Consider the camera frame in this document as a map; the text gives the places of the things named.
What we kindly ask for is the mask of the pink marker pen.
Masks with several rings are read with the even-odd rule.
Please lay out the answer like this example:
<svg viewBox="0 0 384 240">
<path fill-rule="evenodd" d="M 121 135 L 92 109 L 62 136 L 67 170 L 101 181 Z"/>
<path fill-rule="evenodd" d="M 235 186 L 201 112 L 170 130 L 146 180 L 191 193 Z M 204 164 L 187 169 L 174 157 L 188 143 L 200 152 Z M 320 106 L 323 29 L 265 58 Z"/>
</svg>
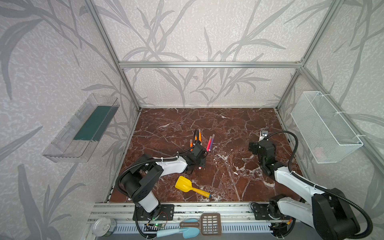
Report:
<svg viewBox="0 0 384 240">
<path fill-rule="evenodd" d="M 207 147 L 206 147 L 206 150 L 209 152 L 211 150 L 211 144 L 212 144 L 212 136 L 210 136 L 209 138 L 209 141 L 208 141 L 208 144 L 207 144 Z"/>
</svg>

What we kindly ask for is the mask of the purple marker pen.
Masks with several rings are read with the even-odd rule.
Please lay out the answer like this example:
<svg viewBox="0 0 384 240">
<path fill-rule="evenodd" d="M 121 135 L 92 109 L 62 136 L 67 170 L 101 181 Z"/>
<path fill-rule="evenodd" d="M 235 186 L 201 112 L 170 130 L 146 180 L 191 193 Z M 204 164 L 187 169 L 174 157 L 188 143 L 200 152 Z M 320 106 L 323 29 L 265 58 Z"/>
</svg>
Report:
<svg viewBox="0 0 384 240">
<path fill-rule="evenodd" d="M 214 142 L 214 139 L 215 139 L 215 134 L 212 135 L 211 143 L 210 143 L 210 146 L 209 146 L 209 151 L 211 151 L 212 148 L 213 148 L 213 142 Z"/>
</svg>

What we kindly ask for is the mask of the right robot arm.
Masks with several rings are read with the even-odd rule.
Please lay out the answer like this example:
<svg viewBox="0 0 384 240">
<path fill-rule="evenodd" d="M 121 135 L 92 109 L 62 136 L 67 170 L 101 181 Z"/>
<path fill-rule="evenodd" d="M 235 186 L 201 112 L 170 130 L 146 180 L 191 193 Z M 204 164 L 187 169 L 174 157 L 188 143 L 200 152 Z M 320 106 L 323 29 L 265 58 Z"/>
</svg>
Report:
<svg viewBox="0 0 384 240">
<path fill-rule="evenodd" d="M 275 212 L 314 228 L 324 240 L 363 239 L 373 231 L 370 216 L 337 188 L 327 189 L 291 171 L 275 158 L 276 145 L 264 139 L 249 143 L 265 175 L 304 199 L 279 195 L 270 200 Z"/>
</svg>

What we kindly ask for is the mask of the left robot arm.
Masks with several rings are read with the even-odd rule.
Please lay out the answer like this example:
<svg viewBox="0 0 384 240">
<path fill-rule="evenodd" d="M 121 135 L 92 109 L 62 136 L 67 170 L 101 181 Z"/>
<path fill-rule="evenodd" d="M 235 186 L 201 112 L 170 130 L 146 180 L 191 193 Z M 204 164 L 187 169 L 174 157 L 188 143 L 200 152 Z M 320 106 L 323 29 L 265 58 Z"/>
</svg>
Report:
<svg viewBox="0 0 384 240">
<path fill-rule="evenodd" d="M 146 213 L 153 214 L 161 206 L 153 193 L 159 179 L 172 174 L 191 174 L 196 168 L 205 166 L 207 155 L 200 142 L 174 157 L 156 158 L 144 154 L 117 177 L 115 189 Z"/>
</svg>

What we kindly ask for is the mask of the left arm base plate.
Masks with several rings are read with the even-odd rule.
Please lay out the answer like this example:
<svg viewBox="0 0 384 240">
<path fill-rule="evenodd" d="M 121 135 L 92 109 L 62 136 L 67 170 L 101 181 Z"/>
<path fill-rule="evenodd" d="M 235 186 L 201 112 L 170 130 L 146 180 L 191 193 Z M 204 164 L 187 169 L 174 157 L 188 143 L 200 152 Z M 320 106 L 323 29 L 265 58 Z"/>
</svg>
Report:
<svg viewBox="0 0 384 240">
<path fill-rule="evenodd" d="M 153 211 L 147 212 L 143 207 L 134 211 L 134 221 L 171 221 L 174 217 L 175 205 L 159 204 Z"/>
</svg>

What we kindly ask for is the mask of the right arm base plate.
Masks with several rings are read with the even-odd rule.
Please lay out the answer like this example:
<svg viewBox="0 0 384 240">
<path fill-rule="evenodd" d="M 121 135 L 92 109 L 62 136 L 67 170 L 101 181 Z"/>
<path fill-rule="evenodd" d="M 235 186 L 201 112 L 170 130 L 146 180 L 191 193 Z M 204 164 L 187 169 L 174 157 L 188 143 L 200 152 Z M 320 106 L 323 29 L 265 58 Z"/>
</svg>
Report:
<svg viewBox="0 0 384 240">
<path fill-rule="evenodd" d="M 277 213 L 275 207 L 270 204 L 253 202 L 250 207 L 255 220 L 282 220 L 282 215 Z"/>
</svg>

